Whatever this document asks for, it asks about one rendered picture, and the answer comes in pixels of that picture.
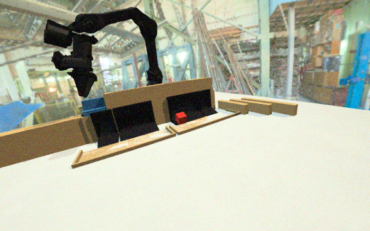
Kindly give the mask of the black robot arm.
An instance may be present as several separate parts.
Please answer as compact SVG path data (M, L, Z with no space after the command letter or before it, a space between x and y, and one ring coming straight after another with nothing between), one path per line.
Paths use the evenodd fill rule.
M44 30L44 43L54 46L67 48L73 42L73 49L82 48L92 52L92 44L96 44L98 39L93 36L77 33L93 34L109 24L116 22L127 21L132 19L139 26L140 32L146 43L146 51L148 54L149 70L147 70L147 81L149 85L158 85L163 83L163 74L157 63L157 51L155 46L155 38L157 36L157 22L142 13L137 7L129 7L123 10L114 10L113 12L105 13L80 13L76 16L75 22L68 26L56 23L52 20L47 20L46 29ZM77 33L73 33L77 32ZM71 51L71 55L63 55L60 51L53 53L52 62L56 69L64 71L61 68L61 60L63 58L75 58L75 54Z

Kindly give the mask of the blue bar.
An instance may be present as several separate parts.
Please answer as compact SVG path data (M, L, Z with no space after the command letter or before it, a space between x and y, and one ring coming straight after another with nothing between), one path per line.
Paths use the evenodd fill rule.
M93 113L93 112L97 112L100 110L107 110L104 97L84 100L84 101L81 101L81 103L84 109L84 112L83 112L84 117L90 116L90 113Z

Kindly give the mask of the red block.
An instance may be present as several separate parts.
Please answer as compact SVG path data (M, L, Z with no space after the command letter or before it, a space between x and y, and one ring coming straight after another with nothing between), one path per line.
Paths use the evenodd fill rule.
M175 114L175 120L178 124L184 124L187 121L187 115L184 112Z

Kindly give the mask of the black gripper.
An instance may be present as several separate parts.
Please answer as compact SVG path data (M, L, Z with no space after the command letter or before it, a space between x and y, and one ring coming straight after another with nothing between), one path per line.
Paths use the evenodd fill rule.
M68 68L74 69L72 72L67 72L67 74L74 78L79 96L87 98L93 83L97 81L97 75L92 72L92 52L86 49L76 48L73 50L73 53L75 54L75 58L65 57L61 60L61 68L64 70Z

